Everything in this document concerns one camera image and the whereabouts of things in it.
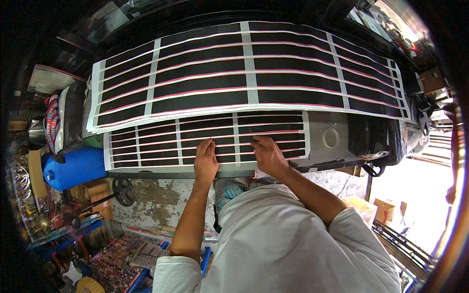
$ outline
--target man's right hand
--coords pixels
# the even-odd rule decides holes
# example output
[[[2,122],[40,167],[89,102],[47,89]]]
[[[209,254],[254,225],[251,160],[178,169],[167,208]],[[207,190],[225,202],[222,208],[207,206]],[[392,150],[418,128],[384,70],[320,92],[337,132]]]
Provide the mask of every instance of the man's right hand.
[[[256,155],[257,166],[263,172],[281,180],[281,177],[290,171],[287,160],[272,138],[264,135],[255,135],[255,142],[251,142]]]

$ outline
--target black wheel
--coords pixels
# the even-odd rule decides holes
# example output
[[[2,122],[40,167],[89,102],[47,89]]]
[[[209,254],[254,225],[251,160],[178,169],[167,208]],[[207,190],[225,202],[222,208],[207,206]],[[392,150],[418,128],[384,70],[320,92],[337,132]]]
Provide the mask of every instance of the black wheel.
[[[135,191],[132,183],[130,183],[128,179],[114,178],[113,192],[119,192],[119,194],[116,196],[116,199],[121,205],[129,207],[134,204]]]

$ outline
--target metal rod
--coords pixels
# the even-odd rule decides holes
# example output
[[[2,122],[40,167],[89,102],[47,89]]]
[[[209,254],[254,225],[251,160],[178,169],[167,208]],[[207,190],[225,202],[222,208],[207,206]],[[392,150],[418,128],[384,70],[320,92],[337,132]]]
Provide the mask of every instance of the metal rod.
[[[87,209],[90,209],[90,208],[92,208],[92,207],[97,206],[97,205],[100,204],[100,203],[106,202],[106,201],[110,200],[111,198],[116,197],[119,193],[120,193],[120,192],[116,192],[116,193],[113,193],[113,194],[111,194],[111,195],[109,195],[109,196],[106,196],[105,198],[101,198],[101,199],[98,200],[97,202],[92,203],[91,205],[87,206],[86,208],[84,208],[84,209],[82,209],[82,210],[87,210]]]

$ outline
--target cardboard box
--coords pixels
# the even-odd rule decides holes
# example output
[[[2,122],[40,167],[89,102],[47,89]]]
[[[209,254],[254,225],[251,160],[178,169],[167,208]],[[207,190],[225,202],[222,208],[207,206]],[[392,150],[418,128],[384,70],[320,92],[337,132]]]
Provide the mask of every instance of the cardboard box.
[[[378,206],[378,211],[376,212],[376,219],[381,223],[386,223],[386,221],[393,221],[393,214],[395,205],[382,201],[380,199],[375,199],[375,205]]]
[[[429,94],[446,86],[438,67],[422,72],[419,76],[424,86],[424,94]]]
[[[109,182],[104,179],[96,179],[93,181],[89,181],[84,183],[84,191],[85,197],[89,196],[91,203],[96,202],[106,196],[111,195],[111,191],[109,189]],[[104,218],[112,221],[113,220],[113,210],[111,207],[111,200],[105,201],[103,203],[98,204],[97,206],[92,208],[92,212],[100,212]]]
[[[356,208],[360,216],[362,216],[362,218],[365,220],[368,226],[371,227],[371,224],[373,224],[373,220],[376,215],[376,211],[378,209],[376,205],[369,203],[366,200],[361,199],[360,197],[355,196],[355,195],[343,197],[341,198],[341,200],[348,207]]]

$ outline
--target tools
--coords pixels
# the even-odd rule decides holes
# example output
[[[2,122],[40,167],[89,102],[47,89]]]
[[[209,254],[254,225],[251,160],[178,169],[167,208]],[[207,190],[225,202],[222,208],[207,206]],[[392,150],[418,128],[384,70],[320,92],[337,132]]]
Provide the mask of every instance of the tools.
[[[92,207],[95,207],[101,203],[104,203],[112,198],[116,198],[117,202],[120,203],[121,205],[125,207],[129,207],[134,204],[135,202],[135,190],[134,187],[132,186],[132,183],[128,179],[118,179],[114,178],[113,180],[113,191],[114,193],[111,194],[110,196],[106,196],[98,201],[95,201],[91,205],[87,206],[84,209],[81,209],[79,214],[84,213],[86,210],[91,209]],[[81,226],[81,220],[78,217],[77,214],[75,214],[75,217],[72,219],[72,227],[75,229],[80,228]]]

